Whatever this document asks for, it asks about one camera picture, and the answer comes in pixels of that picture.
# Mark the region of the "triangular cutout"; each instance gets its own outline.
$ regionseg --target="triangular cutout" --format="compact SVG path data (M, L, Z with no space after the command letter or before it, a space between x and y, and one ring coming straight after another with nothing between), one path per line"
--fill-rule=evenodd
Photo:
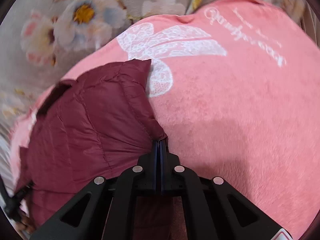
M231 207L236 214L237 220L242 227L246 227L258 220L256 214L254 214L249 208L247 208L243 203L240 202L232 194L228 194L228 200Z
M78 227L84 211L89 203L90 197L90 193L84 195L82 199L80 199L67 213L61 217L61 221L73 227Z

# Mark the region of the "silver rivet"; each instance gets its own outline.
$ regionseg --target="silver rivet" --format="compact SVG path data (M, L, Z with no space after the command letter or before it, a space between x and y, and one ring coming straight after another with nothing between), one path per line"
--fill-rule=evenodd
M143 170L143 168L141 166L134 166L132 168L133 172L141 172Z
M99 185L102 184L104 182L104 178L103 177L96 177L94 179L95 184Z
M184 172L184 167L183 166L175 166L174 170L176 172Z
M221 185L224 182L224 180L221 177L215 177L215 178L213 178L213 182L215 184Z

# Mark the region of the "round metal bolt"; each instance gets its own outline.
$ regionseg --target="round metal bolt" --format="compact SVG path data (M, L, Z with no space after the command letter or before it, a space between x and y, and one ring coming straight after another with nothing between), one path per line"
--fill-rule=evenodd
M221 185L224 182L224 180L223 180L223 178L215 177L215 178L213 178L213 182L215 184Z
M141 172L142 170L143 170L143 168L141 167L141 166L134 166L133 168L132 168L132 170L133 170L133 172Z
M104 178L103 178L103 177L96 177L96 178L94 179L94 182L95 182L95 184L97 184L97 185L102 184L102 183L104 183Z
M183 166L175 166L174 170L176 172L184 172L184 167Z

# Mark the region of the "white flower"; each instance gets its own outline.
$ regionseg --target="white flower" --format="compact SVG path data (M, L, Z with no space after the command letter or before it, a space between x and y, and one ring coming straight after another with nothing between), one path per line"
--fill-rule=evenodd
M160 14L184 15L186 8L181 3L176 3L176 0L150 0L144 1L142 4L143 17Z
M21 47L27 60L33 65L43 66L54 61L54 49L57 44L53 35L53 22L32 10L30 19L21 31Z
M54 36L65 50L99 49L125 19L116 0L74 0L58 18Z

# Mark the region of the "pink flower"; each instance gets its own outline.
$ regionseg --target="pink flower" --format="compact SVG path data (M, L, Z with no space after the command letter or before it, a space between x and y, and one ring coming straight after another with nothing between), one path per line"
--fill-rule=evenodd
M56 39L53 35L54 23L41 13L32 10L21 31L21 48L27 60L36 66L55 63Z

